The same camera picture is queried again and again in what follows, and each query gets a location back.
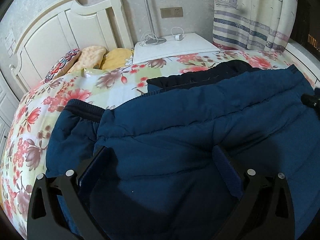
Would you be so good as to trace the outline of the floral bed quilt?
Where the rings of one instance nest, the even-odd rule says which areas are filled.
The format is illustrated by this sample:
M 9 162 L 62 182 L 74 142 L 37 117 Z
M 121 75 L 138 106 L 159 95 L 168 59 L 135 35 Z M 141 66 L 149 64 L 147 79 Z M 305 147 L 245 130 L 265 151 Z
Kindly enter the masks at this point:
M 279 55 L 176 56 L 29 91 L 1 157 L 27 239 L 298 239 L 319 212 L 319 89 Z

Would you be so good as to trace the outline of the wall socket switch panel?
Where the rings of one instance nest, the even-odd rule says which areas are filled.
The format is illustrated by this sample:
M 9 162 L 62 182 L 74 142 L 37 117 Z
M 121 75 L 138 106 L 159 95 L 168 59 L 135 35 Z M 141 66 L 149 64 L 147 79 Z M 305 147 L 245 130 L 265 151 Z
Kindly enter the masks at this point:
M 179 18 L 183 17 L 182 7 L 161 8 L 161 18 Z

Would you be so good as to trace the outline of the navy blue puffer jacket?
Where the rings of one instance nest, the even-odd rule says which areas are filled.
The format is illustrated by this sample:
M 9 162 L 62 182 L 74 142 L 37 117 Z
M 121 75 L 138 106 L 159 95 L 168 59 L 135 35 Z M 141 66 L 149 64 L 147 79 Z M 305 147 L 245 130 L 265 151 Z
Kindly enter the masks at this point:
M 300 237 L 319 211 L 319 118 L 314 94 L 291 66 L 254 69 L 217 83 L 151 91 L 117 108 L 71 99 L 52 131 L 51 160 L 64 150 L 113 151 L 89 195 L 111 239 L 212 239 L 236 205 L 212 150 L 258 173 L 283 173 Z

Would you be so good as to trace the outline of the white window sill ledge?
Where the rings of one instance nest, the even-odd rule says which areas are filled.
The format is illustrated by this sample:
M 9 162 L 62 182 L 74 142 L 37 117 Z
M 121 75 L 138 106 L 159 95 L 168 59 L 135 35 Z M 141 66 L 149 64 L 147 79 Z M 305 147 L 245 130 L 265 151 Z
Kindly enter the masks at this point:
M 315 56 L 292 39 L 289 39 L 285 53 L 315 86 L 319 86 L 319 60 Z

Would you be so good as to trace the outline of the orange yellow blanket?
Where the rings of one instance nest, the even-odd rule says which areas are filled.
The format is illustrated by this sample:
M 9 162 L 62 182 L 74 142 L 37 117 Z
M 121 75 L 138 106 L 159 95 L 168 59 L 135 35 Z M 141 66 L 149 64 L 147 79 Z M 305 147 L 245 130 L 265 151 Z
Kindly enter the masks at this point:
M 132 65 L 134 50 L 116 48 L 103 56 L 101 70 L 115 70 Z

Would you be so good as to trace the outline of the white bedside table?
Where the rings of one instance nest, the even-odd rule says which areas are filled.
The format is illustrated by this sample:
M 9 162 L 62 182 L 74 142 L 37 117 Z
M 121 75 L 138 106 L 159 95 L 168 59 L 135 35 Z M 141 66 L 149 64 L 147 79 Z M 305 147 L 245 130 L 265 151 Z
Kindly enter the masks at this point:
M 169 35 L 155 39 L 153 43 L 149 40 L 137 42 L 132 63 L 138 64 L 165 57 L 212 51 L 219 51 L 219 48 L 196 33 L 184 34 L 181 41 Z

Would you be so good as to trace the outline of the white desk lamp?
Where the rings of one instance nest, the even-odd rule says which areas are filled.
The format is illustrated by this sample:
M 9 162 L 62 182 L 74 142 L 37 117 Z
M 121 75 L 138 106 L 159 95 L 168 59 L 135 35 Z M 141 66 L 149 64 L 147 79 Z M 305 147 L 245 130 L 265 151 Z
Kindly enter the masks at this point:
M 146 46 L 155 46 L 155 45 L 158 45 L 158 44 L 165 43 L 167 41 L 166 38 L 157 37 L 157 35 L 155 34 L 155 29 L 154 29 L 154 26 L 153 26 L 153 21 L 152 21 L 152 16 L 151 16 L 151 11 L 150 11 L 148 0 L 144 0 L 144 4 L 145 4 L 146 15 L 147 15 L 148 22 L 149 22 L 149 27 L 150 27 L 150 33 L 145 36 L 144 44 Z

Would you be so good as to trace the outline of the yellow pillow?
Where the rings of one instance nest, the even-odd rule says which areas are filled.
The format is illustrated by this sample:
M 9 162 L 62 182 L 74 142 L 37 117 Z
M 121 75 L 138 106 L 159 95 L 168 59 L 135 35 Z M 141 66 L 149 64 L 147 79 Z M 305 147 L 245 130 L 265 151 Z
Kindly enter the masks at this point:
M 89 46 L 84 48 L 76 63 L 67 73 L 76 72 L 81 69 L 99 69 L 107 50 L 103 46 Z

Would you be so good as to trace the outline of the embroidered red blue pillow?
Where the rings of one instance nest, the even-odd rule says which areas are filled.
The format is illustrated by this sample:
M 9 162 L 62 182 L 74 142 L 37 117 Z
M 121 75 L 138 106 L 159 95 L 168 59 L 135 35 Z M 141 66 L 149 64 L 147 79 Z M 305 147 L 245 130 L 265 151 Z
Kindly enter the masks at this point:
M 71 69 L 73 64 L 80 56 L 80 49 L 72 49 L 67 52 L 61 59 L 59 59 L 47 73 L 44 78 L 44 83 L 48 83 L 58 77 L 61 77 L 67 73 L 68 70 Z

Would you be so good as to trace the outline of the striped sailboat curtain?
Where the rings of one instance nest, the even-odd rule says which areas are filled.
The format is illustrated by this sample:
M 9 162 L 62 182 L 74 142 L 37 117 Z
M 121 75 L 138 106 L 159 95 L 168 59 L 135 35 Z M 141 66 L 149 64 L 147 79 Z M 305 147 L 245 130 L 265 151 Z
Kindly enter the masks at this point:
M 222 49 L 284 51 L 298 0 L 214 0 L 213 44 Z

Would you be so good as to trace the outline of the cream wooden headboard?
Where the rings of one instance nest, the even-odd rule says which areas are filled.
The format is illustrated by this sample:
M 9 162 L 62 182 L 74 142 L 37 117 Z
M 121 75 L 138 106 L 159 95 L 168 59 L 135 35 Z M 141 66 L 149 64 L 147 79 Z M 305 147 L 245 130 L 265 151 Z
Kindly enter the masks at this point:
M 78 0 L 58 0 L 39 13 L 16 41 L 17 64 L 10 70 L 26 93 L 71 49 L 99 45 L 107 50 L 133 48 L 122 0 L 83 6 Z

